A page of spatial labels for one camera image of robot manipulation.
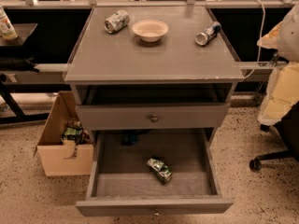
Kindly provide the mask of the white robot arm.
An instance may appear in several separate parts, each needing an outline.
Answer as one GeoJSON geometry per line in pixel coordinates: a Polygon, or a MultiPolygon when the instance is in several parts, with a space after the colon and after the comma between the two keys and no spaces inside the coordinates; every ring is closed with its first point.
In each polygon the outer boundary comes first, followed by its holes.
{"type": "Polygon", "coordinates": [[[299,6],[294,6],[257,45],[276,49],[278,56],[288,61],[283,68],[272,70],[260,106],[258,121],[270,126],[281,121],[299,102],[299,6]]]}

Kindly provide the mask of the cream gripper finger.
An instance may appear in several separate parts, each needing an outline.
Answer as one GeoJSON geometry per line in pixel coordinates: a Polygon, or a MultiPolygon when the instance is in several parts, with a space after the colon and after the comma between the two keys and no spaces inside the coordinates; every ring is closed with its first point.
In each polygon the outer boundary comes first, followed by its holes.
{"type": "Polygon", "coordinates": [[[274,125],[281,121],[298,102],[299,63],[289,62],[283,68],[275,67],[268,80],[258,121],[262,125],[274,125]]]}
{"type": "Polygon", "coordinates": [[[279,22],[275,25],[270,32],[263,35],[258,41],[257,46],[264,49],[279,49],[280,31],[282,29],[283,22],[279,22]]]}

